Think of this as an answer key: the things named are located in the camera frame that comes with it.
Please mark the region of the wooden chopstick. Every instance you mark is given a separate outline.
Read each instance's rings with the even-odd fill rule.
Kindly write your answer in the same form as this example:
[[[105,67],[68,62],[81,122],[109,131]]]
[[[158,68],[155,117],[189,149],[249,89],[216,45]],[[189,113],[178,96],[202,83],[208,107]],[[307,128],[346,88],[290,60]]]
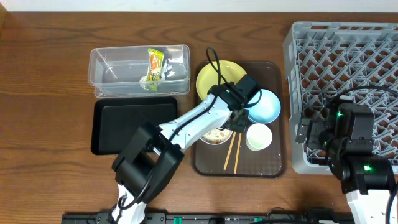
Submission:
[[[230,158],[230,155],[231,155],[231,151],[232,151],[232,148],[233,148],[235,137],[236,137],[236,132],[233,132],[232,136],[231,136],[231,142],[230,142],[229,148],[228,148],[228,153],[226,155],[226,159],[225,159],[225,162],[224,162],[223,170],[226,170],[227,167],[228,167],[229,158]]]
[[[242,139],[242,133],[239,133],[237,150],[236,150],[236,158],[235,158],[235,163],[234,163],[234,174],[237,174],[239,153],[240,153],[240,148],[241,148],[241,139]]]

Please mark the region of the white cup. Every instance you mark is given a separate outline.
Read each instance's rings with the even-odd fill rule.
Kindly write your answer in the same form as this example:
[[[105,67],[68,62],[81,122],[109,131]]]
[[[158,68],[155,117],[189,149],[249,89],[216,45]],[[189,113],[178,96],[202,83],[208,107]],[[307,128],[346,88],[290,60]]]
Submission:
[[[272,139],[271,129],[261,123],[251,125],[246,133],[246,145],[252,151],[260,151],[269,147]]]

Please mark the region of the white bowl with food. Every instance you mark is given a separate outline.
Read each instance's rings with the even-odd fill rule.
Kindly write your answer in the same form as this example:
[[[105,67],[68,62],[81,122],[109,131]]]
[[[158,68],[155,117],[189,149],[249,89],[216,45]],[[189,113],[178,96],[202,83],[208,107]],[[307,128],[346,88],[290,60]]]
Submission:
[[[213,129],[204,134],[200,139],[207,144],[219,145],[226,142],[232,134],[233,132],[228,129]]]

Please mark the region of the light blue bowl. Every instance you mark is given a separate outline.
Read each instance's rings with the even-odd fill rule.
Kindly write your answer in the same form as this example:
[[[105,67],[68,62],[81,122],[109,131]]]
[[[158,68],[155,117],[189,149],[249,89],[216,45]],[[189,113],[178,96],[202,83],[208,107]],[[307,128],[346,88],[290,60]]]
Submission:
[[[269,90],[261,89],[248,103],[248,118],[252,123],[271,123],[278,118],[281,112],[281,103],[276,94]]]

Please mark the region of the yellow plate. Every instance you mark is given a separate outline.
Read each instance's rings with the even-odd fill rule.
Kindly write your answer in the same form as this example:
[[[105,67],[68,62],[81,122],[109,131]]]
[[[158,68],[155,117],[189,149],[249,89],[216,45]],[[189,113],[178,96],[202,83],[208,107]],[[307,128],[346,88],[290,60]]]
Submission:
[[[228,61],[221,60],[221,74],[227,82],[237,83],[245,74],[246,71],[240,65]],[[196,89],[198,96],[204,100],[208,95],[208,90],[218,84],[218,73],[214,68],[208,64],[205,65],[199,72],[196,80]]]

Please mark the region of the green orange snack wrapper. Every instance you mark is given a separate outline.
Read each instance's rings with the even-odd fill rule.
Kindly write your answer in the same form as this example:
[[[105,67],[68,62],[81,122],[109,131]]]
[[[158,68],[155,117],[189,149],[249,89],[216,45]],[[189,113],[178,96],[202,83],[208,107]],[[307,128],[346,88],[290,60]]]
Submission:
[[[150,91],[157,91],[157,82],[162,80],[163,75],[163,61],[164,61],[164,53],[149,48],[149,67],[147,72],[147,81],[149,84],[146,84],[146,88]]]

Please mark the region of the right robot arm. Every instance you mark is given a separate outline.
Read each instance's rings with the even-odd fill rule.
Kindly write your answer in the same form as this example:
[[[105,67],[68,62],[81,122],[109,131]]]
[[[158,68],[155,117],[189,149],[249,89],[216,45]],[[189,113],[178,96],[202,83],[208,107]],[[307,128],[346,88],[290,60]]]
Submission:
[[[388,159],[373,154],[373,124],[370,108],[342,101],[325,120],[301,117],[295,141],[326,153],[355,223],[397,223],[397,182]]]

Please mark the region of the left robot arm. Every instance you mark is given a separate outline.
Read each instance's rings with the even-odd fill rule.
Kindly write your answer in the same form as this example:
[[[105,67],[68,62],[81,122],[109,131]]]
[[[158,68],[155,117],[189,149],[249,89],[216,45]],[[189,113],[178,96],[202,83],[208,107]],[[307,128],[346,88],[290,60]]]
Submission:
[[[166,188],[184,158],[184,152],[216,128],[243,132],[250,100],[258,82],[244,75],[237,83],[218,83],[198,106],[158,126],[146,122],[112,164],[119,198],[111,212],[112,223],[141,223],[146,205]]]

